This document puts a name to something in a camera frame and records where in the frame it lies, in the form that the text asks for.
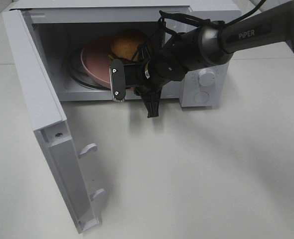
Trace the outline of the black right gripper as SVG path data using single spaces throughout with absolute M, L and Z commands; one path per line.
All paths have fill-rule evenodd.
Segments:
M 169 82 L 169 60 L 153 57 L 129 65 L 129 86 L 136 96 L 142 95 L 147 117 L 159 116 L 162 88 Z

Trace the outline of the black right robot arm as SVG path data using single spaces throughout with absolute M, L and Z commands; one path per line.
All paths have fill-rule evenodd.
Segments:
M 240 50 L 285 42 L 294 53 L 294 0 L 229 23 L 160 11 L 160 20 L 165 19 L 195 29 L 186 33 L 168 29 L 171 38 L 159 52 L 134 72 L 125 71 L 126 83 L 141 95 L 157 92 L 171 81 L 181 81 L 190 71 L 224 65 Z

